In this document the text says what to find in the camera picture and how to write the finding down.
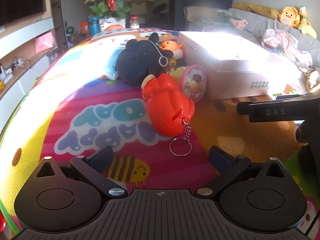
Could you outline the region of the red doll keychain toy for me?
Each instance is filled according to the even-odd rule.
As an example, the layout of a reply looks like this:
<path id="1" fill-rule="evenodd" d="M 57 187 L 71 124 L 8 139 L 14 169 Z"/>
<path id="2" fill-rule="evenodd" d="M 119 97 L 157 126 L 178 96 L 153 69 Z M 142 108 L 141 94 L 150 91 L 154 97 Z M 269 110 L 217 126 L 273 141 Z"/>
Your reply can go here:
<path id="1" fill-rule="evenodd" d="M 180 89 L 179 83 L 169 74 L 158 77 L 150 74 L 141 84 L 142 98 L 146 112 L 155 130 L 166 137 L 171 137 L 170 152 L 177 157 L 184 157 L 192 150 L 190 134 L 191 119 L 195 112 L 195 103 Z M 175 153 L 172 144 L 184 140 L 189 150 L 183 154 Z"/>

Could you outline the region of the pink round tin toy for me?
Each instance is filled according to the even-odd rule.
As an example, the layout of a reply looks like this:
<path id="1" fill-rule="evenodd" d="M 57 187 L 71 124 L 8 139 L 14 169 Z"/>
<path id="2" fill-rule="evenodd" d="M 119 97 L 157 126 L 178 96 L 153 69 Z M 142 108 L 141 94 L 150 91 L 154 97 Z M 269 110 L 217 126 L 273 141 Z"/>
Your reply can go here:
<path id="1" fill-rule="evenodd" d="M 181 91 L 193 102 L 199 102 L 204 96 L 207 88 L 207 73 L 199 65 L 182 67 L 180 76 Z"/>

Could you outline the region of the black plush toy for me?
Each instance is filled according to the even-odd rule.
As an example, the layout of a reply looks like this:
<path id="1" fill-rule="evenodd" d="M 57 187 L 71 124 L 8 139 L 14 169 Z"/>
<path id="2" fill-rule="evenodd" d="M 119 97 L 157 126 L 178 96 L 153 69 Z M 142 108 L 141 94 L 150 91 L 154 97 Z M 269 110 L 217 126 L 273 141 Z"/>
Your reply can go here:
<path id="1" fill-rule="evenodd" d="M 158 77 L 174 54 L 157 44 L 159 35 L 152 33 L 147 40 L 131 39 L 116 61 L 119 78 L 131 87 L 139 87 L 148 75 Z"/>

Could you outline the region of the orange fish toy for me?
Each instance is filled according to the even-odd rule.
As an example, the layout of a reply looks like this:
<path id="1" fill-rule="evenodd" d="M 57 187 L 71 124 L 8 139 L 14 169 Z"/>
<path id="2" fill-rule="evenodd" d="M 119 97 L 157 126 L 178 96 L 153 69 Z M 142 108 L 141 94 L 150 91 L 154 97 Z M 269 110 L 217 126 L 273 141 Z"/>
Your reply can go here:
<path id="1" fill-rule="evenodd" d="M 185 57 L 185 49 L 182 44 L 178 44 L 175 41 L 164 41 L 160 44 L 160 48 L 163 50 L 172 51 L 173 57 L 172 59 L 179 60 Z"/>

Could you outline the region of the colourful cartoon play mat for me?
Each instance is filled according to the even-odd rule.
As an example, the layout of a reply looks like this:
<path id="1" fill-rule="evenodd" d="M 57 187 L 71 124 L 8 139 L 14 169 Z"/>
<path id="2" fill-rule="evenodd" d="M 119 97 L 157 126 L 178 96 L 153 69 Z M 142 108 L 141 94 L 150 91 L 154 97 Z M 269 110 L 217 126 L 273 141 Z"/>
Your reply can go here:
<path id="1" fill-rule="evenodd" d="M 208 161 L 213 145 L 253 161 L 279 157 L 307 200 L 300 229 L 305 231 L 319 210 L 319 187 L 298 165 L 295 124 L 250 123 L 236 111 L 239 99 L 195 105 L 189 155 L 173 151 L 188 143 L 155 132 L 141 89 L 111 81 L 102 66 L 128 40 L 146 40 L 152 29 L 107 31 L 88 38 L 61 55 L 23 98 L 1 140 L 1 212 L 14 233 L 21 230 L 14 201 L 39 161 L 46 156 L 69 161 L 112 146 L 114 162 L 105 175 L 127 190 L 138 187 L 194 190 L 217 172 Z"/>

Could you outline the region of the pink baby clothes pile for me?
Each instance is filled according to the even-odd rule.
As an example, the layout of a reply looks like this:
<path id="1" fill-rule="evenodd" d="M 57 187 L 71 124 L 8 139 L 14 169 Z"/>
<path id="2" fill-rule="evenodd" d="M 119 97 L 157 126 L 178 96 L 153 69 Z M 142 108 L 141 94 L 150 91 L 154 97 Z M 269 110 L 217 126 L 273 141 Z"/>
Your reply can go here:
<path id="1" fill-rule="evenodd" d="M 298 49 L 298 40 L 291 34 L 278 30 L 266 29 L 261 44 L 272 50 L 277 50 L 298 66 L 312 67 L 312 56 L 308 51 Z"/>

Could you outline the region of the white cardboard box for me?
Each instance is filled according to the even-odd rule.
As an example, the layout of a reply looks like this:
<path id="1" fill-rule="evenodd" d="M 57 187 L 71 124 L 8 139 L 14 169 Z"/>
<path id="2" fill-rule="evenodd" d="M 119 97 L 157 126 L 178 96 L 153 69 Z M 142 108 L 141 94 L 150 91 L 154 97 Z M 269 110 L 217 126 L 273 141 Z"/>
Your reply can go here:
<path id="1" fill-rule="evenodd" d="M 287 86 L 304 91 L 302 72 L 292 61 L 239 35 L 181 31 L 178 41 L 186 63 L 206 71 L 211 100 L 279 94 Z"/>

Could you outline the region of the yellow duck plush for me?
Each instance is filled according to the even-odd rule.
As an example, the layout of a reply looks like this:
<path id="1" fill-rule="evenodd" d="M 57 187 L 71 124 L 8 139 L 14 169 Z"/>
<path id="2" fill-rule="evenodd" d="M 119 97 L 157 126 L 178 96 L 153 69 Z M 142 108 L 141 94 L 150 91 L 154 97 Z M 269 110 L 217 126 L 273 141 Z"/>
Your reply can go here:
<path id="1" fill-rule="evenodd" d="M 300 23 L 300 16 L 298 14 L 298 10 L 294 7 L 285 7 L 278 14 L 278 21 L 284 25 L 297 29 Z"/>

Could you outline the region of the grey sofa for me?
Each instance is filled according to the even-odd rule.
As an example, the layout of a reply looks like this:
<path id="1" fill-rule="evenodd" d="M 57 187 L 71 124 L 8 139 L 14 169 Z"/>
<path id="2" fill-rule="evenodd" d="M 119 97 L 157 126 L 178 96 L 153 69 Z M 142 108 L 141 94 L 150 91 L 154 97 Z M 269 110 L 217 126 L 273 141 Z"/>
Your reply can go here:
<path id="1" fill-rule="evenodd" d="M 287 32 L 298 40 L 298 49 L 311 54 L 313 66 L 319 67 L 319 40 L 301 33 L 298 29 L 286 26 L 278 20 L 239 9 L 223 10 L 189 6 L 183 8 L 185 27 L 188 31 L 214 31 L 223 29 L 260 41 L 267 29 L 278 29 Z"/>

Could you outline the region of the yellow cushion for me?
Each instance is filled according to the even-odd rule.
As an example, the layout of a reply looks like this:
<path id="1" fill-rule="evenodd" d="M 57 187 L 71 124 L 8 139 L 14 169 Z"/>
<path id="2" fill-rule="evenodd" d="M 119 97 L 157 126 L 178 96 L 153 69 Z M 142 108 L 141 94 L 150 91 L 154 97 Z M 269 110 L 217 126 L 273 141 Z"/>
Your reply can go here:
<path id="1" fill-rule="evenodd" d="M 232 5 L 232 8 L 239 9 L 242 11 L 252 12 L 260 16 L 264 16 L 270 19 L 277 19 L 280 12 L 272 7 L 264 5 L 249 3 L 249 2 L 238 2 Z"/>

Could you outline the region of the pink paper bag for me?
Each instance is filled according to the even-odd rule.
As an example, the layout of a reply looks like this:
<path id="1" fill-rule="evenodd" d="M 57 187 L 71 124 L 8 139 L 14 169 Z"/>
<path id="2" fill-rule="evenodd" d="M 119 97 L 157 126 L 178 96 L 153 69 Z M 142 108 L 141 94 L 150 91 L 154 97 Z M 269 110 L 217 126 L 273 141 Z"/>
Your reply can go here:
<path id="1" fill-rule="evenodd" d="M 41 36 L 36 37 L 34 40 L 34 45 L 36 54 L 55 47 L 55 38 L 53 31 L 49 31 Z"/>

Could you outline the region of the orange round lid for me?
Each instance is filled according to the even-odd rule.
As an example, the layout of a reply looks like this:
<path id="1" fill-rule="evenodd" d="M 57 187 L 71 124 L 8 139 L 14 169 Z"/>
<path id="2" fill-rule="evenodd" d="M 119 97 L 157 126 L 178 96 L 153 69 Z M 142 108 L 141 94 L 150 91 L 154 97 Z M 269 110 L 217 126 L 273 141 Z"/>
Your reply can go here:
<path id="1" fill-rule="evenodd" d="M 123 29 L 124 29 L 123 25 L 121 25 L 121 24 L 113 24 L 113 25 L 108 26 L 105 30 L 106 31 L 111 31 L 111 30 L 123 30 Z"/>

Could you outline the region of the blue water bottle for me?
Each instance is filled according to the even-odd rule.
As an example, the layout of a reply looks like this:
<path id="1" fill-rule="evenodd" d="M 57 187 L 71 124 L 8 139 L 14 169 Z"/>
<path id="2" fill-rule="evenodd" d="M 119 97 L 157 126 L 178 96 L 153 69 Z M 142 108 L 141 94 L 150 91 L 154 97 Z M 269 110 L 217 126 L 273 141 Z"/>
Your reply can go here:
<path id="1" fill-rule="evenodd" d="M 91 36 L 100 33 L 99 17 L 92 16 L 88 18 L 89 33 Z"/>

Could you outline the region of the red lid glass jar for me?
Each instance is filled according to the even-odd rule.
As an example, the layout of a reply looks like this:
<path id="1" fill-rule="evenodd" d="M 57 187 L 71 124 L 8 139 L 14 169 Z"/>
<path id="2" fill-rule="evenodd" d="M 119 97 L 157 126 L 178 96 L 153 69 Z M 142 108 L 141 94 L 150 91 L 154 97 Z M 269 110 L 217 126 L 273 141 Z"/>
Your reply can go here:
<path id="1" fill-rule="evenodd" d="M 139 29 L 139 17 L 138 16 L 131 16 L 130 17 L 130 28 L 131 29 Z"/>

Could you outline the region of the purple orchid flower pot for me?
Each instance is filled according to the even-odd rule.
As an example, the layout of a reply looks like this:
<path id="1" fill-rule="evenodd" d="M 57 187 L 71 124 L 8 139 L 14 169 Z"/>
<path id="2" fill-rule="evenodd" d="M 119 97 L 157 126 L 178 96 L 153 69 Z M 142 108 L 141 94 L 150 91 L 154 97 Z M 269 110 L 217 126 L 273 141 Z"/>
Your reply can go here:
<path id="1" fill-rule="evenodd" d="M 131 10 L 123 0 L 84 0 L 84 3 L 93 3 L 89 6 L 92 16 L 99 17 L 100 31 L 113 24 L 126 27 L 126 16 Z"/>

